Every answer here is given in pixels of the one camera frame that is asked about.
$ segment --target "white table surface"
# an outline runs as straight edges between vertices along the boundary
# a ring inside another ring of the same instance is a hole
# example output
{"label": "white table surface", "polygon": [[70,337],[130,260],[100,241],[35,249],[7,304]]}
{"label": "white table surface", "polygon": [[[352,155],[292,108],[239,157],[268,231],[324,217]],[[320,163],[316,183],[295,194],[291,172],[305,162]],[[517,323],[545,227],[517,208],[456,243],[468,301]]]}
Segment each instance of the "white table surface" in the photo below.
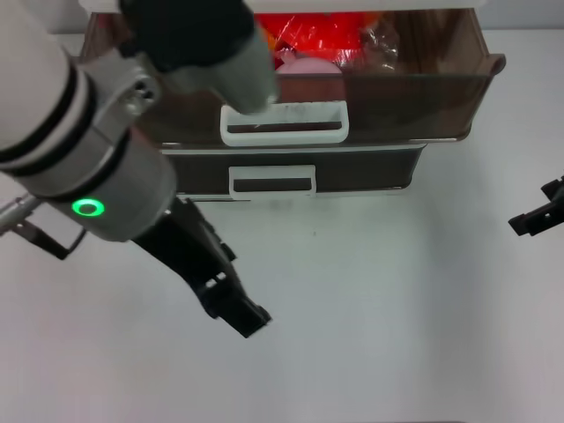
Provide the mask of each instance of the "white table surface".
{"label": "white table surface", "polygon": [[134,245],[89,236],[59,263],[6,235],[0,420],[562,421],[564,227],[518,238],[507,221],[562,175],[564,31],[486,38],[507,69],[405,195],[202,205],[274,316],[249,340]]}

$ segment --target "white drawer handle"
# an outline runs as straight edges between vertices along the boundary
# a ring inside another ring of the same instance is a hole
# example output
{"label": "white drawer handle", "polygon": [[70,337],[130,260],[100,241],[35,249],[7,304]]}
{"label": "white drawer handle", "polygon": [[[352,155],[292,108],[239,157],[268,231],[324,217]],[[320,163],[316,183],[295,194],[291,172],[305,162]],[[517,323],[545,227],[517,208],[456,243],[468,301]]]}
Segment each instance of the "white drawer handle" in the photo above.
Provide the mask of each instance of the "white drawer handle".
{"label": "white drawer handle", "polygon": [[316,192],[315,166],[229,168],[229,194],[233,200],[315,197]]}
{"label": "white drawer handle", "polygon": [[[321,129],[295,130],[296,124],[321,124]],[[260,125],[276,125],[276,131],[244,129]],[[219,127],[221,139],[232,147],[338,144],[349,135],[349,115],[346,101],[273,104],[258,115],[241,115],[224,106]],[[233,132],[236,127],[243,128],[242,133]]]}

